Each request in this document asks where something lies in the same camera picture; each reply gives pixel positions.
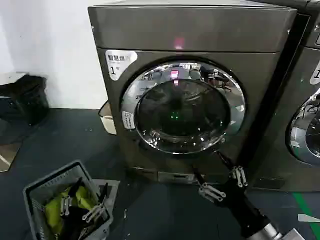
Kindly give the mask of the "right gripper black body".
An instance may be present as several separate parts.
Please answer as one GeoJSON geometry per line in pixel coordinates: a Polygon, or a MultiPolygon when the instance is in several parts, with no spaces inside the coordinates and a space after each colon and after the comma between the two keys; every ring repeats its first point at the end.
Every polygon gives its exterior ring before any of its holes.
{"type": "Polygon", "coordinates": [[[271,237],[272,225],[268,217],[263,215],[245,195],[237,180],[229,178],[220,190],[225,197],[218,204],[228,208],[240,226],[242,237],[271,237]]]}

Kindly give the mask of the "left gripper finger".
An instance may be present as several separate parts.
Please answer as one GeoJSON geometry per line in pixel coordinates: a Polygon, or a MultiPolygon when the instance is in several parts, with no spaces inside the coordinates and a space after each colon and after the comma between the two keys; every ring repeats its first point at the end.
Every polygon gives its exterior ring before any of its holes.
{"type": "Polygon", "coordinates": [[[106,210],[105,207],[105,200],[106,200],[106,196],[108,193],[108,183],[106,183],[103,188],[102,188],[102,192],[98,198],[98,204],[96,204],[89,212],[87,212],[86,214],[84,214],[82,216],[82,220],[85,222],[94,222],[96,221],[101,215],[102,213],[106,210]]]}
{"type": "Polygon", "coordinates": [[[61,197],[60,201],[60,215],[68,216],[70,214],[70,207],[73,205],[73,198],[76,196],[76,192],[82,185],[83,181],[80,177],[76,183],[74,183],[68,190],[66,196],[61,197]]]}

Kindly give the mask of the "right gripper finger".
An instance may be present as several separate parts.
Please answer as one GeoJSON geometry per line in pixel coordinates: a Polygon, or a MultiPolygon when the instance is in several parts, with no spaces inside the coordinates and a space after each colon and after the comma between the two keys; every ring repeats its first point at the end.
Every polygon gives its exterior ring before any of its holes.
{"type": "Polygon", "coordinates": [[[223,165],[229,170],[228,179],[223,183],[224,188],[246,188],[248,186],[245,170],[241,165],[235,164],[232,160],[219,150],[214,152],[223,165]]]}
{"type": "Polygon", "coordinates": [[[223,192],[208,184],[197,168],[193,167],[193,174],[198,184],[198,193],[210,202],[222,202],[223,192]]]}

